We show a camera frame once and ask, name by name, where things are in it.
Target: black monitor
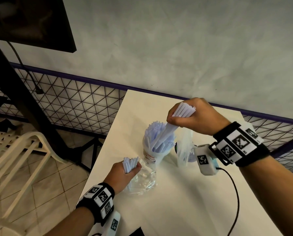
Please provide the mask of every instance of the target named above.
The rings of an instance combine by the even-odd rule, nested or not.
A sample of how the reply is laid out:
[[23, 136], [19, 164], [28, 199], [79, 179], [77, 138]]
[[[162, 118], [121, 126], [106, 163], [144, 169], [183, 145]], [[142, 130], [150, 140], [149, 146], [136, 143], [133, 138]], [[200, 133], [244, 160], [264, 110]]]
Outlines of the black monitor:
[[62, 0], [0, 0], [0, 40], [77, 50]]

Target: wristband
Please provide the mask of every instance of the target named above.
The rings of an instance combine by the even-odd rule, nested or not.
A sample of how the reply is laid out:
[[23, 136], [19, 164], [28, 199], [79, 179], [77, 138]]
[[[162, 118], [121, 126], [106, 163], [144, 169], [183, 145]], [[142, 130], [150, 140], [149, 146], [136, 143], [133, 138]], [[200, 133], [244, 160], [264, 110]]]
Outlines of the wristband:
[[101, 223], [101, 226], [104, 226], [107, 218], [114, 211], [114, 204], [112, 202], [114, 196], [115, 191], [109, 184], [100, 183], [90, 188], [79, 199], [75, 208], [88, 208], [94, 216], [94, 224]]
[[245, 167], [270, 155], [263, 139], [247, 126], [233, 122], [213, 135], [217, 142], [209, 149], [227, 166]]

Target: power cord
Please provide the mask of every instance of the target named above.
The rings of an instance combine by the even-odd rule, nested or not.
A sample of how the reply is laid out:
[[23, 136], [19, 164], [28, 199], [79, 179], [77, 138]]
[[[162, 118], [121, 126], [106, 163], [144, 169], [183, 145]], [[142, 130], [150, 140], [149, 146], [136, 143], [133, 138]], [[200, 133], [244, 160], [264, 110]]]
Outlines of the power cord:
[[36, 84], [36, 82], [35, 82], [33, 76], [30, 74], [30, 72], [27, 70], [27, 68], [23, 65], [23, 63], [22, 63], [22, 61], [21, 61], [21, 59], [20, 59], [18, 53], [16, 52], [15, 48], [13, 47], [13, 45], [12, 45], [9, 41], [7, 41], [7, 43], [10, 45], [10, 47], [11, 47], [12, 50], [14, 51], [14, 53], [15, 53], [15, 55], [16, 55], [16, 57], [17, 57], [19, 63], [21, 64], [22, 68], [28, 73], [28, 75], [29, 75], [30, 78], [32, 79], [32, 81], [33, 81], [33, 83], [34, 83], [34, 85], [35, 85], [35, 92], [36, 92], [37, 94], [44, 94], [44, 91], [43, 91], [40, 87], [37, 86], [37, 84]]
[[232, 232], [232, 230], [233, 230], [233, 228], [234, 228], [236, 222], [237, 222], [237, 218], [238, 218], [238, 214], [239, 214], [239, 196], [238, 196], [238, 191], [237, 191], [237, 188], [236, 188], [235, 182], [234, 182], [233, 178], [231, 177], [231, 175], [230, 175], [226, 170], [224, 170], [223, 168], [217, 167], [216, 169], [218, 169], [218, 170], [223, 170], [223, 171], [226, 172], [226, 174], [228, 174], [228, 176], [230, 177], [230, 179], [231, 179], [232, 182], [233, 182], [233, 185], [234, 185], [234, 188], [235, 188], [235, 191], [236, 191], [236, 195], [237, 195], [237, 213], [236, 213], [236, 217], [235, 217], [234, 223], [233, 223], [233, 225], [232, 225], [230, 231], [229, 231], [228, 234], [227, 234], [227, 236], [229, 236], [229, 235], [231, 234], [231, 232]]

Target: wall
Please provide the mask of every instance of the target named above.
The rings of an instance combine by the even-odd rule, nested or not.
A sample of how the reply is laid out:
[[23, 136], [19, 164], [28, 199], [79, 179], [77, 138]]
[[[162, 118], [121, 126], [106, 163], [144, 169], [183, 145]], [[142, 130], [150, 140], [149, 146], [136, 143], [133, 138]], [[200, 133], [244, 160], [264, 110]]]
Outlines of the wall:
[[15, 44], [25, 64], [293, 118], [293, 0], [64, 4], [77, 51]]

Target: table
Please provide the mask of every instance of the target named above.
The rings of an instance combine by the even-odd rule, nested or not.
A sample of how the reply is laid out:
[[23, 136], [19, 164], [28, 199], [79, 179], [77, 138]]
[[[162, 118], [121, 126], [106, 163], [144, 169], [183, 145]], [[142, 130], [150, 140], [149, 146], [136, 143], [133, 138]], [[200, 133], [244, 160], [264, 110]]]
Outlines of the table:
[[[142, 138], [154, 121], [166, 121], [169, 109], [180, 102], [128, 90], [82, 195], [104, 180], [112, 165], [124, 157], [143, 157]], [[215, 108], [231, 121], [244, 121], [239, 111]], [[194, 133], [193, 142], [212, 143], [211, 136]], [[128, 236], [141, 227], [145, 235], [227, 235], [237, 211], [237, 198], [225, 172], [204, 176], [196, 162], [177, 167], [172, 149], [157, 168], [157, 186], [142, 196], [121, 192], [114, 198], [121, 214], [117, 235]], [[233, 177], [240, 198], [240, 212], [231, 236], [281, 235], [257, 201], [238, 167], [223, 166]]]

